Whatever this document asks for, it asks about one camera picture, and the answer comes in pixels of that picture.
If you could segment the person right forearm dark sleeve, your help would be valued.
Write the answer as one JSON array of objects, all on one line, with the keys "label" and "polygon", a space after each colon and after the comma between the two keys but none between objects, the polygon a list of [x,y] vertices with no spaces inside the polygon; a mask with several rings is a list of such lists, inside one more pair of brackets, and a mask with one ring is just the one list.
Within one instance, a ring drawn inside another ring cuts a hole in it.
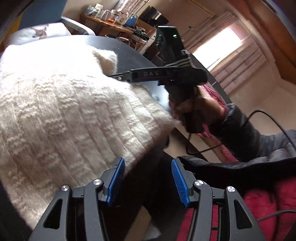
[{"label": "person right forearm dark sleeve", "polygon": [[295,157],[295,130],[262,135],[234,104],[225,106],[225,116],[209,125],[210,133],[219,139],[239,162],[277,162]]}]

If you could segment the person right hand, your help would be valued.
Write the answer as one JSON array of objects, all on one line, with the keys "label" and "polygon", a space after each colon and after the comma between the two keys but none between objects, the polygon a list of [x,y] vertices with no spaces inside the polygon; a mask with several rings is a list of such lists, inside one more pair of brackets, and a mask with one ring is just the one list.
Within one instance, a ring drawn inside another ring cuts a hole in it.
[{"label": "person right hand", "polygon": [[169,106],[172,109],[172,116],[176,120],[181,120],[181,115],[198,111],[199,116],[195,119],[200,126],[203,124],[210,125],[225,116],[225,107],[221,106],[217,100],[209,95],[202,87],[195,87],[195,97],[187,99],[181,104],[175,104],[171,95],[169,95]]}]

